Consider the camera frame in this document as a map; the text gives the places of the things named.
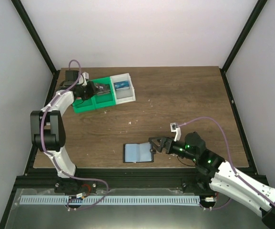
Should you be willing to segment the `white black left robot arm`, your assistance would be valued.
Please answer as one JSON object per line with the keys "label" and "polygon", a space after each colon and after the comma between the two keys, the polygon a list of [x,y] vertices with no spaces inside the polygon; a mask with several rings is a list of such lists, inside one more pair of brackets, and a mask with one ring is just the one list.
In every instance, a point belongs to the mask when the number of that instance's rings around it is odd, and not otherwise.
{"label": "white black left robot arm", "polygon": [[30,114],[32,144],[50,159],[61,178],[73,178],[76,172],[65,148],[62,116],[77,98],[86,101],[97,92],[87,72],[67,70],[65,81],[48,104]]}

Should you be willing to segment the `black leather card holder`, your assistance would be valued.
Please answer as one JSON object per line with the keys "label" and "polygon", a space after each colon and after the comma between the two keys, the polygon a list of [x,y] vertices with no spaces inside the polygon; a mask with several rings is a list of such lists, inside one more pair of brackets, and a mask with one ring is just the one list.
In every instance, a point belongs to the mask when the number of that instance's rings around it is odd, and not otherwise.
{"label": "black leather card holder", "polygon": [[152,145],[148,143],[124,144],[122,161],[123,163],[152,163],[154,154],[151,152]]}

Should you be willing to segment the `white storage bin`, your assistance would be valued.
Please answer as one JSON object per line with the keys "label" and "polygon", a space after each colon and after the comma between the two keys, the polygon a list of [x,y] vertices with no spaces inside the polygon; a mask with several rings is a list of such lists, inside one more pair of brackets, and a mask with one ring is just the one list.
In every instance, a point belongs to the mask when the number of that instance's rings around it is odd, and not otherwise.
{"label": "white storage bin", "polygon": [[135,102],[135,90],[129,73],[110,76],[112,90],[117,105]]}

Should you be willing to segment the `black frame post left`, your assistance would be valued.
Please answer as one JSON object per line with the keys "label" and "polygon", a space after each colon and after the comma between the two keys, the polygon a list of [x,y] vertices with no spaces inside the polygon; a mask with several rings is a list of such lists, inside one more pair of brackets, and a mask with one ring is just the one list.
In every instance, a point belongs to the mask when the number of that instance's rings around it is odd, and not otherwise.
{"label": "black frame post left", "polygon": [[32,40],[34,41],[37,49],[39,50],[41,56],[43,57],[46,65],[48,66],[50,72],[55,74],[57,72],[56,67],[54,66],[39,34],[37,33],[25,7],[23,6],[21,0],[11,0],[15,10],[17,11],[19,17],[21,18],[23,24],[25,25],[28,33],[30,34]]}

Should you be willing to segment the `black frame post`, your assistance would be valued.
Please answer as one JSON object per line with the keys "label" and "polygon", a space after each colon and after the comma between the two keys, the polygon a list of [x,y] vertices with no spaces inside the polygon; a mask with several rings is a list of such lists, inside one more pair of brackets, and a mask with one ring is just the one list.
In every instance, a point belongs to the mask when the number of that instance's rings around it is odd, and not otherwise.
{"label": "black frame post", "polygon": [[41,56],[43,57],[46,65],[48,66],[50,72],[55,74],[57,72],[56,67],[54,66],[39,34],[37,33],[25,7],[23,6],[21,0],[11,0],[15,10],[17,11],[19,17],[21,18],[23,24],[25,25],[28,33],[30,34],[32,40],[34,41],[37,49],[39,50]]}
{"label": "black frame post", "polygon": [[238,54],[239,50],[241,49],[243,43],[245,42],[247,36],[249,35],[249,32],[253,28],[255,22],[257,21],[259,15],[261,14],[263,8],[265,7],[268,0],[258,0],[250,13],[243,29],[241,30],[234,46],[232,47],[228,57],[226,58],[226,61],[222,67],[223,72],[227,72],[233,63],[236,55]]}

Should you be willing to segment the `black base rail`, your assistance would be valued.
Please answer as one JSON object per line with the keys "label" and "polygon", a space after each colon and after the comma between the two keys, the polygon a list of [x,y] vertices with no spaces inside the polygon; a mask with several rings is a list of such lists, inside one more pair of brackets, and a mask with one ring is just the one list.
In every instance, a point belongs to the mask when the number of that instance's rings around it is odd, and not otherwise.
{"label": "black base rail", "polygon": [[[210,195],[208,179],[195,168],[78,168],[78,177],[102,179],[110,189],[171,189],[196,195]],[[74,194],[91,189],[105,189],[98,181],[60,178],[54,169],[30,169],[18,176],[14,188],[53,188],[59,193]]]}

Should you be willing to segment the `blue card stack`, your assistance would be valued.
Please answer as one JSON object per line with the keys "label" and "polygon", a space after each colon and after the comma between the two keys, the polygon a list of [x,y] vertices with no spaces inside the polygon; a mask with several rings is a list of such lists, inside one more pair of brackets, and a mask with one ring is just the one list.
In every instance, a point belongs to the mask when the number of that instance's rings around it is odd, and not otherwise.
{"label": "blue card stack", "polygon": [[113,83],[115,91],[129,90],[130,82],[129,81],[120,81]]}

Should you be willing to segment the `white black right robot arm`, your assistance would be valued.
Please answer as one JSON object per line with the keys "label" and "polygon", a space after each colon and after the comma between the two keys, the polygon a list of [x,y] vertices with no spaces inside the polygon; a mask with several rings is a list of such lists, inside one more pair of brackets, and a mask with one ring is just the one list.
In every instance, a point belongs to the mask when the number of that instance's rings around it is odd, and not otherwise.
{"label": "white black right robot arm", "polygon": [[190,159],[195,168],[209,178],[209,188],[239,202],[260,216],[270,229],[275,229],[275,188],[248,176],[223,157],[206,147],[196,133],[188,133],[183,142],[170,137],[151,137],[156,152],[176,154]]}

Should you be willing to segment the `green double storage bin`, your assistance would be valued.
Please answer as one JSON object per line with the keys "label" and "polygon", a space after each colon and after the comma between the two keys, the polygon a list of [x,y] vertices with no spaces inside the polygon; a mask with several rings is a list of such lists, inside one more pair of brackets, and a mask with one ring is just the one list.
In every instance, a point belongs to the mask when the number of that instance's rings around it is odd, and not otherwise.
{"label": "green double storage bin", "polygon": [[75,113],[88,112],[88,111],[116,105],[115,95],[112,88],[110,77],[93,79],[92,81],[95,84],[101,83],[101,84],[108,85],[110,91],[108,93],[97,94],[84,102],[81,99],[76,99],[72,105]]}

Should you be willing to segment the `black frame post right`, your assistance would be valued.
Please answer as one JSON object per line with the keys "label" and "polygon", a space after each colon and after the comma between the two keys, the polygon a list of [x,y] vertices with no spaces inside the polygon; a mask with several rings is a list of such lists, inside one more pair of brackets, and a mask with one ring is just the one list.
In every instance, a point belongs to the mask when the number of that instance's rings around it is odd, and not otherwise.
{"label": "black frame post right", "polygon": [[243,29],[241,30],[234,46],[232,47],[228,57],[226,58],[226,61],[222,67],[223,72],[227,72],[233,63],[236,55],[238,54],[239,50],[241,49],[243,43],[245,42],[247,36],[249,35],[249,32],[253,28],[255,22],[257,21],[259,15],[261,14],[263,8],[265,7],[268,0],[258,0],[250,13]]}

